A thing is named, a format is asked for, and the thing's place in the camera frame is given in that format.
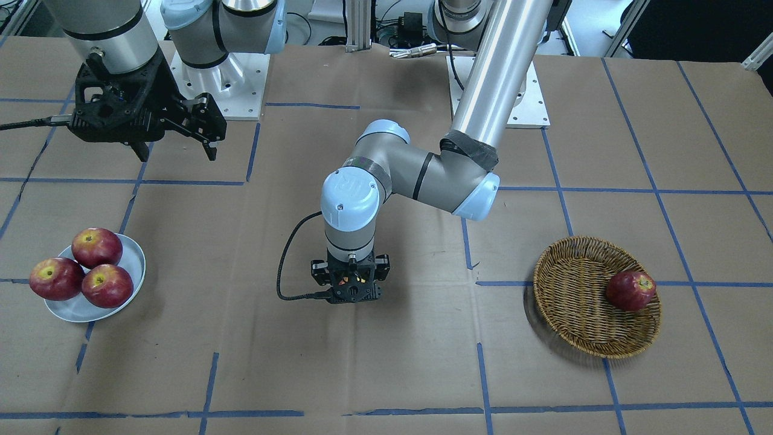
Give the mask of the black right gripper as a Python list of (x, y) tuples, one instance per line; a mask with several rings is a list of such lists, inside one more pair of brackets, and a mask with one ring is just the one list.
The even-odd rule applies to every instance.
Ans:
[(146, 141), (160, 140), (172, 130), (201, 143), (208, 160), (216, 160), (226, 119), (207, 92), (184, 100), (161, 48), (143, 66), (122, 74), (109, 72), (106, 60), (93, 50), (81, 65), (70, 132), (92, 143), (124, 143), (147, 163), (151, 149)]

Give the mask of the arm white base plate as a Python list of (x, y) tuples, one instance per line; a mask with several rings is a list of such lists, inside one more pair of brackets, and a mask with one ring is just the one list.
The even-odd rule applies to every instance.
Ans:
[(226, 120), (259, 121), (270, 60), (270, 54), (230, 53), (217, 66), (196, 69), (176, 53), (171, 69), (185, 98), (207, 92)]
[[(446, 61), (452, 115), (456, 114), (462, 96), (462, 88), (456, 82), (452, 63), (455, 65), (458, 78), (463, 85), (466, 85), (474, 60), (474, 57), (459, 57), (455, 55), (453, 61)], [(514, 107), (510, 111), (510, 116), (508, 116), (506, 127), (508, 129), (546, 129), (550, 125), (550, 116), (539, 85), (536, 67), (534, 63), (530, 63), (529, 69), (527, 69), (527, 76), (525, 76), (525, 80), (516, 96)]]

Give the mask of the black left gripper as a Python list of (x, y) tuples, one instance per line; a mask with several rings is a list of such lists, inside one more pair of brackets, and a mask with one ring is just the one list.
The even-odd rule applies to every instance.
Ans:
[(390, 272), (389, 254), (368, 254), (365, 259), (354, 263), (341, 261), (327, 254), (327, 261), (315, 259), (311, 261), (311, 275), (318, 285), (330, 284), (331, 304), (358, 303), (361, 301), (378, 300), (383, 291), (377, 284), (387, 279)]

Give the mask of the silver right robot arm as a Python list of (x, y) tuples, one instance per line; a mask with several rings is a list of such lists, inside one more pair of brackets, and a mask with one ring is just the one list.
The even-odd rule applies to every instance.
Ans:
[(162, 20), (182, 66), (177, 82), (139, 1), (47, 1), (83, 63), (67, 129), (89, 143), (121, 143), (139, 160), (174, 131), (209, 160), (226, 138), (220, 102), (246, 91), (237, 53), (284, 48), (284, 1), (163, 1)]

